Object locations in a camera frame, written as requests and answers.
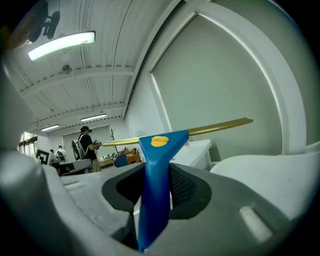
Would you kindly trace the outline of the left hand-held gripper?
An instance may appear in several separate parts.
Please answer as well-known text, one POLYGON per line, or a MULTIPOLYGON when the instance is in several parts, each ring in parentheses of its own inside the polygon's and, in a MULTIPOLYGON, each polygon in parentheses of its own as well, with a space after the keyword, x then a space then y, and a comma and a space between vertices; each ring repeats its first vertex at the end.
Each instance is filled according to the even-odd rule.
POLYGON ((80 159, 76 161, 61 160, 52 151, 37 148, 35 158, 45 166, 56 169, 59 176, 79 175, 84 174, 91 167, 91 159, 80 159))

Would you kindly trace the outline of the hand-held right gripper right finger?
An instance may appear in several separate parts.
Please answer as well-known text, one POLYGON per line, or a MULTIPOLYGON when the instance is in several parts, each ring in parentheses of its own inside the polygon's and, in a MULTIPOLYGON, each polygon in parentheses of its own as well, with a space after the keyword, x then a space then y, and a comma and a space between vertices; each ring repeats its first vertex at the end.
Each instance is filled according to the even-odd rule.
POLYGON ((297 175, 266 179, 170 165, 173 209, 150 245, 156 256, 268 256, 290 237, 309 204, 297 175))

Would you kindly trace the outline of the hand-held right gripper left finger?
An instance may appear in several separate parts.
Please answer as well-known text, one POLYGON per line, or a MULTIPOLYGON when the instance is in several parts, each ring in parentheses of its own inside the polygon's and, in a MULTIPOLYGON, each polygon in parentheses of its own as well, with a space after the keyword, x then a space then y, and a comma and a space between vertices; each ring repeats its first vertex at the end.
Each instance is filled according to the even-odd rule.
POLYGON ((138 256, 134 221, 140 196, 140 173, 145 165, 132 164, 109 171, 59 177, 44 167, 45 189, 54 232, 49 252, 55 256, 138 256))

